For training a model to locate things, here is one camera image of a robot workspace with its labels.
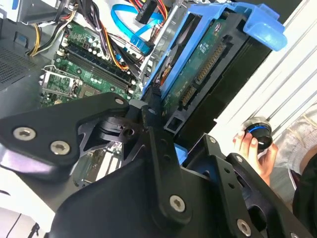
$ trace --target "white wall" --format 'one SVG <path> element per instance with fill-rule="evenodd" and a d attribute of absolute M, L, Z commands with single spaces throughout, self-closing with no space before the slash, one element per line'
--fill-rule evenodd
<path fill-rule="evenodd" d="M 19 213 L 0 207 L 0 238 L 6 237 L 18 216 Z M 32 218 L 22 214 L 8 238 L 27 238 L 34 224 L 35 222 Z M 34 234 L 33 237 L 43 238 L 44 235 L 45 233 L 40 229 L 39 236 L 37 237 L 36 234 Z"/>

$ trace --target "hand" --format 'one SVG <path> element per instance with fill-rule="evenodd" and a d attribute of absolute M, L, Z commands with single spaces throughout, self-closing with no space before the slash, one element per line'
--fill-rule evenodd
<path fill-rule="evenodd" d="M 275 144 L 271 144 L 267 153 L 258 159 L 258 140 L 256 138 L 252 138 L 251 133 L 244 135 L 244 131 L 240 131 L 233 139 L 234 150 L 248 161 L 251 167 L 269 186 L 269 177 L 273 171 L 278 148 Z"/>

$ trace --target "ventilation grille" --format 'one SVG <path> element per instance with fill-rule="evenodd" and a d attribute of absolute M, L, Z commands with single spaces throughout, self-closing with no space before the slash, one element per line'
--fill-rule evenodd
<path fill-rule="evenodd" d="M 15 77 L 26 73 L 35 66 L 27 59 L 0 47 L 0 85 L 11 80 L 16 81 Z"/>

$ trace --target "black knob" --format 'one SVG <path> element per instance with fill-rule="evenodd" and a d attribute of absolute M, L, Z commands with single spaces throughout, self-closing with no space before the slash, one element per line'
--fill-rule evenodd
<path fill-rule="evenodd" d="M 252 118 L 243 123 L 243 126 L 245 133 L 251 133 L 258 140 L 258 153 L 272 144 L 272 128 L 265 118 Z"/>

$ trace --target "silver screw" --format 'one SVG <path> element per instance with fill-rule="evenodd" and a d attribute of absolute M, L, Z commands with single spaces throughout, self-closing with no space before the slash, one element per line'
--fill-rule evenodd
<path fill-rule="evenodd" d="M 299 238 L 295 233 L 291 233 L 291 238 Z"/>
<path fill-rule="evenodd" d="M 239 155 L 236 155 L 236 158 L 237 158 L 237 161 L 239 161 L 240 163 L 243 162 L 243 159 Z"/>
<path fill-rule="evenodd" d="M 154 114 L 154 115 L 157 114 L 156 111 L 154 111 L 152 108 L 149 108 L 149 112 L 152 113 L 152 114 Z"/>
<path fill-rule="evenodd" d="M 175 211 L 177 211 L 177 212 L 185 211 L 185 207 L 186 207 L 185 202 L 180 196 L 172 195 L 169 198 L 169 203 L 170 203 L 171 207 L 174 208 Z"/>
<path fill-rule="evenodd" d="M 65 141 L 57 140 L 51 144 L 51 151 L 56 155 L 67 155 L 70 151 L 70 146 Z"/>
<path fill-rule="evenodd" d="M 35 130 L 29 127 L 18 127 L 13 131 L 13 136 L 18 140 L 33 140 L 36 136 Z"/>
<path fill-rule="evenodd" d="M 213 137 L 209 137 L 209 140 L 213 143 L 213 144 L 216 144 L 216 140 L 213 138 Z"/>
<path fill-rule="evenodd" d="M 121 105 L 124 103 L 121 99 L 118 99 L 118 98 L 115 99 L 115 102 L 116 102 L 116 103 L 119 103 L 119 104 L 121 104 Z"/>
<path fill-rule="evenodd" d="M 251 236 L 251 229 L 250 229 L 248 223 L 246 223 L 244 220 L 238 219 L 238 220 L 237 220 L 237 226 L 238 226 L 239 230 L 240 230 L 246 237 L 250 237 L 250 236 Z"/>

